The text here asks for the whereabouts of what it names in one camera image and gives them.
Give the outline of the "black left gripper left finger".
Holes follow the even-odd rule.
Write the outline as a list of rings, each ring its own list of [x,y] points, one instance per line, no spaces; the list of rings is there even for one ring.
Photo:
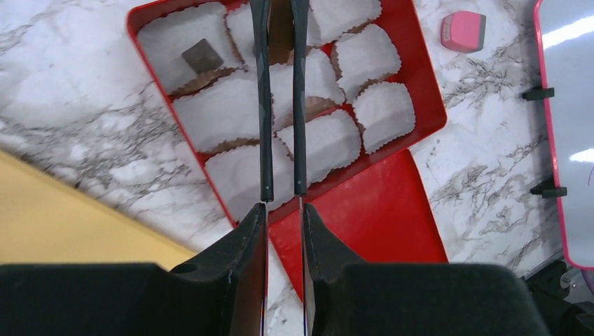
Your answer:
[[[1,268],[2,335],[261,335],[267,209],[196,256]]]

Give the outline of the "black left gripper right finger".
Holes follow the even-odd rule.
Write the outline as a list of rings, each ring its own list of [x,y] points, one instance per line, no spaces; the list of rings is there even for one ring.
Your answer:
[[[497,265],[363,260],[302,207],[306,335],[547,335],[526,285]]]

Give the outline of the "square dark chocolate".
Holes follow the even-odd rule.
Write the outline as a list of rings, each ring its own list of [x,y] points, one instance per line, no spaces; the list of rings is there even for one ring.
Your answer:
[[[224,64],[224,60],[205,38],[182,52],[181,56],[196,74],[216,70]]]

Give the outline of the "black metal tongs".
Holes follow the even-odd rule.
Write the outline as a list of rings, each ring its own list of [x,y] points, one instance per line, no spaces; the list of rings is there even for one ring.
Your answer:
[[[264,213],[274,200],[273,132],[293,126],[294,194],[308,190],[306,172],[305,70],[309,1],[250,1],[258,84],[261,202]],[[293,85],[281,97],[271,89],[270,67],[291,60]]]

